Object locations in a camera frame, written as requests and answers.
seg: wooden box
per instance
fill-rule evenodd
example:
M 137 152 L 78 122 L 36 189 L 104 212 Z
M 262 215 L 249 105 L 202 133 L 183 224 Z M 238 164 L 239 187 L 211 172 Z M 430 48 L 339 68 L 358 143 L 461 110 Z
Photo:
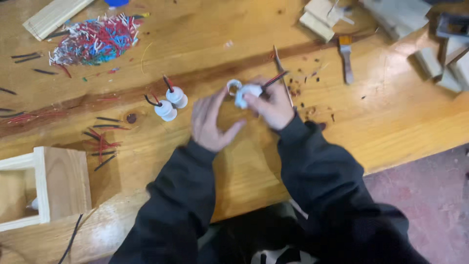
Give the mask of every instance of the wooden box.
M 26 205 L 38 198 L 38 210 Z M 0 232 L 91 210 L 84 151 L 36 147 L 0 161 Z

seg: paintbrush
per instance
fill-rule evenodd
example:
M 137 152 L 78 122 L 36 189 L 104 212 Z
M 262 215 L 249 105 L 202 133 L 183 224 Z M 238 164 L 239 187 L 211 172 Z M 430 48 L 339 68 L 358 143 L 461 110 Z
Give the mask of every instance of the paintbrush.
M 339 37 L 340 54 L 344 59 L 344 77 L 345 83 L 347 85 L 352 84 L 354 81 L 352 66 L 350 65 L 350 54 L 352 53 L 352 48 L 350 47 L 350 44 L 352 44 L 351 36 Z

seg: person's right hand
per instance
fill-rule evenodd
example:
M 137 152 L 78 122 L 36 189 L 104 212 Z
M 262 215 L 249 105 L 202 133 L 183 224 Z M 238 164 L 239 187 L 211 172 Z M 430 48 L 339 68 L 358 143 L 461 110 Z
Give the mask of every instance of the person's right hand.
M 263 85 L 269 79 L 256 77 L 250 83 Z M 244 95 L 244 100 L 248 103 L 250 109 L 259 113 L 269 126 L 275 130 L 284 129 L 295 117 L 288 94 L 285 88 L 280 84 L 273 84 L 267 87 L 265 91 L 270 98 L 266 101 L 250 93 Z

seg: red floor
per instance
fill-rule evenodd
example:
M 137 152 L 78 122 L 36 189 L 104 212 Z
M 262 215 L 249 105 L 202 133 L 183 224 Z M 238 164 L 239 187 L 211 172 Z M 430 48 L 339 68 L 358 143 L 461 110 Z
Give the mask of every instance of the red floor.
M 373 199 L 410 220 L 409 239 L 433 264 L 469 263 L 469 144 L 365 177 Z

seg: pile of wire scraps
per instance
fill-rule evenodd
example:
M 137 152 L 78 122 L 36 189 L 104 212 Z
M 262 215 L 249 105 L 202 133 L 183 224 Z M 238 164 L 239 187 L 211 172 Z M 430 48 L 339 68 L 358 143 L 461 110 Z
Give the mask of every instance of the pile of wire scraps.
M 99 65 L 124 54 L 138 42 L 137 28 L 140 26 L 133 16 L 118 16 L 91 19 L 65 28 L 70 32 L 49 52 L 49 64 Z

